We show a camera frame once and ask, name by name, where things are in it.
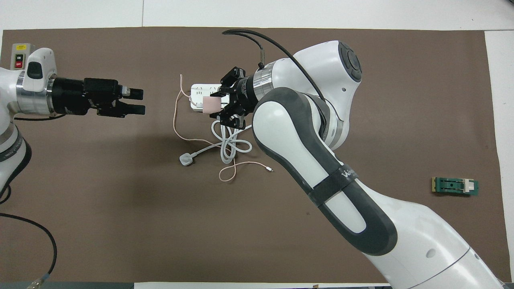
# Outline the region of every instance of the power strip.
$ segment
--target power strip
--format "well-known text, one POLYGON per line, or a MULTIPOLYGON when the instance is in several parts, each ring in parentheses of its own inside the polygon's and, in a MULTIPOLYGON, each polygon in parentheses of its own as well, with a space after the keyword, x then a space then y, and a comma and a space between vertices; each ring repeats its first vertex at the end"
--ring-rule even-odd
MULTIPOLYGON (((221 84, 209 83, 195 83, 191 85, 191 108, 196 112, 202 112, 204 97, 209 97, 212 93, 217 92, 220 86, 221 84)), ((224 108, 228 102, 229 96, 223 96, 221 108, 224 108)))

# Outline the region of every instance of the power plug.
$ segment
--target power plug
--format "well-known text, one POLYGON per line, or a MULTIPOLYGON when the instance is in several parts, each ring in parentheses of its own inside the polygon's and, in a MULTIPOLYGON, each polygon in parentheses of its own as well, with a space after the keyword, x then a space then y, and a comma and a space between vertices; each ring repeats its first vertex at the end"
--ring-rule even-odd
POLYGON ((188 166, 193 163, 193 156, 190 153, 185 153, 181 155, 178 159, 180 160, 180 163, 183 166, 188 166))

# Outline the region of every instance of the white cable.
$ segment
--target white cable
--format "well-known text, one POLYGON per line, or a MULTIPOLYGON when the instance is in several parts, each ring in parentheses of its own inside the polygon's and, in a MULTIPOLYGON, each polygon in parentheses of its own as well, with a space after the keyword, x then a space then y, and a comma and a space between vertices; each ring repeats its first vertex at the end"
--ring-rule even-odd
POLYGON ((205 140, 205 139, 198 139, 198 138, 184 138, 182 137, 178 131, 177 131, 177 128, 176 128, 176 121, 177 121, 177 107, 178 107, 178 99, 180 98, 181 95, 184 95, 186 96, 187 98, 189 98, 189 100, 191 101, 191 103, 193 105, 196 105, 198 106, 196 103, 194 103, 192 100, 191 100, 191 96, 187 95, 184 90, 182 89, 182 74, 180 75, 180 91, 177 95, 177 98, 175 100, 175 111, 173 113, 173 130, 175 131, 175 134, 180 137, 181 139, 183 140, 186 140, 186 141, 194 141, 194 140, 198 140, 198 141, 205 141, 207 142, 208 144, 210 144, 210 146, 208 147, 205 147, 195 153, 192 153, 192 154, 184 154, 180 157, 180 160, 182 162, 183 165, 188 165, 188 164, 191 164, 192 163, 192 158, 199 155, 200 153, 206 151, 206 150, 209 150, 213 147, 218 147, 220 148, 220 157, 223 161, 223 163, 225 164, 229 164, 231 163, 232 161, 234 162, 233 165, 231 166, 228 166, 228 167, 224 167, 222 168, 220 171, 219 171, 219 174, 218 174, 218 177, 219 177, 219 180, 221 180, 222 182, 228 182, 232 179, 234 179, 235 175, 236 175, 236 166, 238 165, 242 165, 242 164, 257 164, 257 165, 261 165, 263 166, 264 168, 266 168, 266 170, 268 170, 269 172, 272 172, 272 168, 264 165, 264 164, 261 164, 260 162, 256 162, 256 161, 244 161, 244 162, 239 162, 239 163, 236 163, 235 162, 235 155, 237 152, 240 152, 240 153, 249 153, 253 146, 252 144, 247 141, 247 140, 243 140, 243 139, 237 139, 237 136, 239 133, 247 130, 247 129, 250 129, 252 127, 252 125, 249 125, 247 126, 246 128, 244 128, 243 130, 239 130, 239 129, 234 129, 234 131, 231 130, 230 127, 226 127, 225 125, 221 125, 221 122, 219 120, 215 120, 212 122, 211 124, 211 131, 212 133, 214 134, 214 136, 220 141, 218 143, 212 143, 208 140, 205 140), (214 127, 216 126, 216 124, 220 123, 220 130, 221 130, 221 136, 219 134, 216 133, 216 130, 214 129, 214 127), (237 147, 237 144, 238 143, 243 143, 245 145, 248 146, 247 149, 243 150, 241 148, 238 148, 237 147), (230 177, 230 179, 222 179, 221 177, 221 173, 228 169, 228 168, 234 168, 234 174, 232 175, 232 177, 230 177))

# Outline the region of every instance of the black strap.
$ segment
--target black strap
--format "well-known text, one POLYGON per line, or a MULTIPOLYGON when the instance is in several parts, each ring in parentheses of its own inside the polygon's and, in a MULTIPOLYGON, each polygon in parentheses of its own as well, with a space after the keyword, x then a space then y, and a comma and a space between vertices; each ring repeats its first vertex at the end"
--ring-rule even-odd
POLYGON ((348 165, 342 165, 317 184, 307 196, 319 207, 358 177, 352 168, 348 165))

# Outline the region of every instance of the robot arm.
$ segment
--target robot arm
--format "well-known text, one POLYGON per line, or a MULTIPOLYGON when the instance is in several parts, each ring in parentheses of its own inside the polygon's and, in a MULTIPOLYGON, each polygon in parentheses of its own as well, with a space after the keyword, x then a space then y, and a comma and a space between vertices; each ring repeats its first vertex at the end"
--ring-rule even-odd
POLYGON ((111 117, 145 113, 143 105, 120 101, 142 100, 141 89, 119 85, 112 79, 57 77, 55 57, 49 48, 34 51, 27 63, 25 70, 0 68, 0 197, 31 157, 30 146, 13 123, 16 114, 85 115, 89 109, 111 117))
POLYGON ((504 288, 463 238, 428 207, 368 188, 332 152, 348 134, 361 80, 355 53, 331 41, 295 57, 316 81, 322 101, 290 60, 270 63, 234 82, 230 107, 214 114, 243 125, 254 112, 259 147, 296 180, 338 232, 395 289, 504 288))

